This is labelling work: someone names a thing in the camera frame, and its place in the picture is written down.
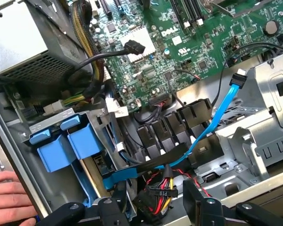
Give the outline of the person's bare hand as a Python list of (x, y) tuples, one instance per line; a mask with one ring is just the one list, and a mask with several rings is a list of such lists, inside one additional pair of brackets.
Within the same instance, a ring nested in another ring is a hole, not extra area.
[(21, 226), (34, 226), (37, 212), (13, 171), (0, 172), (0, 226), (20, 221)]

